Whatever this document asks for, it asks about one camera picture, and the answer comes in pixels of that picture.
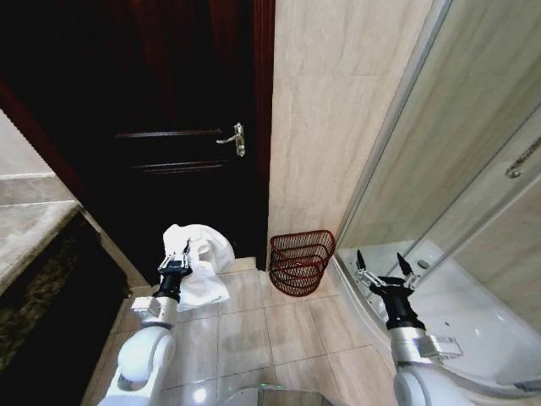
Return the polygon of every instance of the shower enclosure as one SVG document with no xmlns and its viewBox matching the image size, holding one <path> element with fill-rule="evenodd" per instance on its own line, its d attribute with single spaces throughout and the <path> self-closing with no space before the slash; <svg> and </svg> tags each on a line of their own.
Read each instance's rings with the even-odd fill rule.
<svg viewBox="0 0 541 406">
<path fill-rule="evenodd" d="M 491 395 L 541 390 L 541 3 L 434 2 L 338 239 L 355 277 L 396 252 L 422 278 L 412 307 L 456 337 L 450 375 Z"/>
</svg>

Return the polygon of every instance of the wire basket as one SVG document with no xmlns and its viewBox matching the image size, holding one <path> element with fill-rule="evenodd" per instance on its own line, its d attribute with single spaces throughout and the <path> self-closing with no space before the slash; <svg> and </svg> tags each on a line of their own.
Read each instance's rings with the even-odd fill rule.
<svg viewBox="0 0 541 406">
<path fill-rule="evenodd" d="M 276 235 L 270 239 L 269 277 L 289 296 L 306 296 L 320 285 L 323 272 L 335 252 L 330 231 Z"/>
</svg>

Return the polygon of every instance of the beige tile floor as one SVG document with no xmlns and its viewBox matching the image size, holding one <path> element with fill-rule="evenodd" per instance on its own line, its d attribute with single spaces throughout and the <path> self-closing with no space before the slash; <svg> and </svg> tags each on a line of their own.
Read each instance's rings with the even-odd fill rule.
<svg viewBox="0 0 541 406">
<path fill-rule="evenodd" d="M 177 352 L 160 404 L 221 404 L 237 389 L 261 383 L 320 391 L 350 406 L 388 406 L 392 378 L 378 351 L 350 321 L 331 278 L 293 298 L 278 291 L 266 272 L 242 259 L 220 276 L 231 298 L 178 316 L 172 331 Z M 134 296 L 149 289 L 135 289 Z M 138 328 L 127 299 L 103 349 L 83 405 L 103 398 L 123 342 Z M 205 389 L 203 403 L 194 392 Z"/>
</svg>

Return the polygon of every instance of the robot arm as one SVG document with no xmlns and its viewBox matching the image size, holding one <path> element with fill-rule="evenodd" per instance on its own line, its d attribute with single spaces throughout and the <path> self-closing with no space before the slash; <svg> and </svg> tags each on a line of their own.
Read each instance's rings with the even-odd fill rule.
<svg viewBox="0 0 541 406">
<path fill-rule="evenodd" d="M 158 266 L 160 287 L 150 297 L 137 298 L 132 310 L 141 319 L 141 330 L 120 349 L 118 367 L 106 397 L 99 406 L 156 404 L 167 367 L 175 354 L 170 330 L 177 321 L 180 283 L 192 273 L 189 243 L 183 253 L 172 253 Z"/>
<path fill-rule="evenodd" d="M 469 402 L 456 385 L 439 372 L 444 359 L 462 355 L 453 337 L 427 334 L 426 327 L 413 311 L 408 297 L 418 277 L 400 255 L 398 264 L 405 278 L 378 277 L 367 271 L 357 251 L 359 281 L 383 299 L 389 315 L 386 323 L 391 334 L 391 352 L 396 366 L 395 395 L 400 406 L 466 406 Z"/>
</svg>

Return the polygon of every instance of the door panel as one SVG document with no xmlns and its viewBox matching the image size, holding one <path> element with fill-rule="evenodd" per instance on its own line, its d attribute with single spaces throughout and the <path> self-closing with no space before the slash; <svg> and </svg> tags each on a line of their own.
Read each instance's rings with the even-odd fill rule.
<svg viewBox="0 0 541 406">
<path fill-rule="evenodd" d="M 209 224 L 237 256 L 255 255 L 252 3 L 19 3 L 3 10 L 2 77 L 147 279 L 172 223 Z M 236 122 L 243 158 L 216 144 Z"/>
</svg>

